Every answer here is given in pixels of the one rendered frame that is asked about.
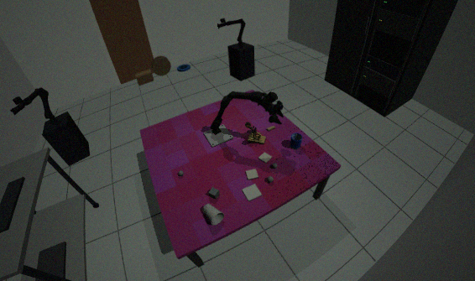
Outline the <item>blue cup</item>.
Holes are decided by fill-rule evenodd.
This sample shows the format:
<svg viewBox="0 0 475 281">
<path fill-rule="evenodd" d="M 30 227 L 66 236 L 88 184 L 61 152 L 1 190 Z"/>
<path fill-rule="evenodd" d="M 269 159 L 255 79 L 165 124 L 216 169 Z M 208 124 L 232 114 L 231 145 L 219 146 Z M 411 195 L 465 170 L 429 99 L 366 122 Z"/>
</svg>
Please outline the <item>blue cup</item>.
<svg viewBox="0 0 475 281">
<path fill-rule="evenodd" d="M 301 146 L 301 142 L 302 142 L 302 135 L 299 134 L 299 133 L 293 133 L 291 135 L 291 142 L 290 142 L 290 146 L 292 149 L 298 149 L 300 146 Z"/>
</svg>

